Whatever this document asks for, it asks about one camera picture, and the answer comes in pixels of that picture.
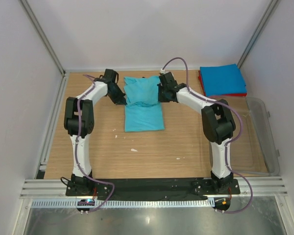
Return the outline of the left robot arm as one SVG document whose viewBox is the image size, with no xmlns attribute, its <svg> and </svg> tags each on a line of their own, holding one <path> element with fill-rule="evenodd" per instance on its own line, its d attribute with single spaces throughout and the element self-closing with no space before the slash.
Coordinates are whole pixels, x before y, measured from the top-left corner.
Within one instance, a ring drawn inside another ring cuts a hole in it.
<svg viewBox="0 0 294 235">
<path fill-rule="evenodd" d="M 67 182 L 67 196 L 88 196 L 98 183 L 92 177 L 89 159 L 89 141 L 95 126 L 94 106 L 105 96 L 116 105 L 126 105 L 115 70 L 106 69 L 99 77 L 84 76 L 91 80 L 90 87 L 76 97 L 68 97 L 65 105 L 64 129 L 73 147 L 73 172 Z"/>
</svg>

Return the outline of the cyan t shirt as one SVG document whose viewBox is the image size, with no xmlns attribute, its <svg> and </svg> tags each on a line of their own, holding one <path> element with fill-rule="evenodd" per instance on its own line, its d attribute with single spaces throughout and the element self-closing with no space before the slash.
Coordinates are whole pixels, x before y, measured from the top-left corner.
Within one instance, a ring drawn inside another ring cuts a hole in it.
<svg viewBox="0 0 294 235">
<path fill-rule="evenodd" d="M 158 101 L 158 76 L 124 77 L 126 94 L 125 132 L 164 130 L 161 103 Z"/>
</svg>

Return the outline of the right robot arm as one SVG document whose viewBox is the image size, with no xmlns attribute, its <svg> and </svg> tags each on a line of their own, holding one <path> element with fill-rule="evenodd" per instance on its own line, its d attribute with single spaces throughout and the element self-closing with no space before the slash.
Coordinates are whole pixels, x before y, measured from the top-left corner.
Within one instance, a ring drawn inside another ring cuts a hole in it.
<svg viewBox="0 0 294 235">
<path fill-rule="evenodd" d="M 226 100 L 209 99 L 196 93 L 185 83 L 178 84 L 171 72 L 160 72 L 158 84 L 159 102 L 184 104 L 201 114 L 204 136 L 210 142 L 213 157 L 211 188 L 217 194 L 224 193 L 233 182 L 229 170 L 229 146 L 236 124 Z"/>
</svg>

